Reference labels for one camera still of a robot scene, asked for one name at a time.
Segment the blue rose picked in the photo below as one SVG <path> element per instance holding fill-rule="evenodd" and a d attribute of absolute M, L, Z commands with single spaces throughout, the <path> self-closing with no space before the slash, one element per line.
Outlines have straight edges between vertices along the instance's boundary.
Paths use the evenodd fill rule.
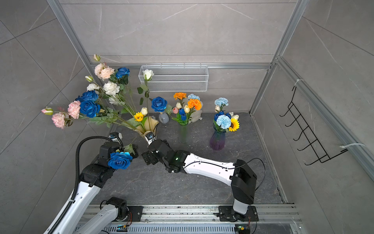
<path fill-rule="evenodd" d="M 96 114 L 99 113 L 100 109 L 100 105 L 93 101 L 83 101 L 80 104 L 80 112 L 89 118 L 96 117 Z"/>
<path fill-rule="evenodd" d="M 133 160 L 133 157 L 129 152 L 114 152 L 110 154 L 110 160 L 108 161 L 108 166 L 118 170 L 127 169 Z"/>

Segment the yellow wavy glass vase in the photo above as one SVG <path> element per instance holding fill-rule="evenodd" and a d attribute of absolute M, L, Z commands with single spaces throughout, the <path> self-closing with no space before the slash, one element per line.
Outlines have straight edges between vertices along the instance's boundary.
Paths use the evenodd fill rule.
<path fill-rule="evenodd" d="M 156 127 L 159 125 L 159 121 L 156 120 L 153 116 L 148 116 L 140 122 L 140 125 L 135 128 L 135 132 L 137 132 L 142 138 L 145 138 L 146 134 L 153 132 L 155 133 Z"/>

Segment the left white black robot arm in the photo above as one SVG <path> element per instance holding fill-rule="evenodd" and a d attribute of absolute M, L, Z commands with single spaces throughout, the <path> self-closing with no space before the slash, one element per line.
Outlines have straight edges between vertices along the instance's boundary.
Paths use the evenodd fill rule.
<path fill-rule="evenodd" d="M 99 154 L 91 164 L 80 170 L 80 150 L 83 144 L 93 139 L 106 142 L 100 146 Z M 88 205 L 118 169 L 125 170 L 133 159 L 138 158 L 138 145 L 124 145 L 118 132 L 106 136 L 90 136 L 83 139 L 76 149 L 75 185 L 70 198 L 45 231 L 46 234 L 72 234 Z"/>

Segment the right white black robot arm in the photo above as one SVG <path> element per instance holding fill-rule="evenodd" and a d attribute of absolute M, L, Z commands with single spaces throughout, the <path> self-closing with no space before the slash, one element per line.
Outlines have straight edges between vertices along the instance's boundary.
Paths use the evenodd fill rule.
<path fill-rule="evenodd" d="M 174 151 L 165 140 L 156 139 L 152 134 L 144 137 L 148 143 L 148 151 L 142 153 L 147 165 L 162 163 L 169 173 L 184 173 L 206 176 L 218 180 L 232 189 L 234 202 L 231 207 L 219 208 L 217 216 L 222 221 L 252 221 L 257 175 L 243 160 L 219 162 L 199 157 L 191 152 Z"/>

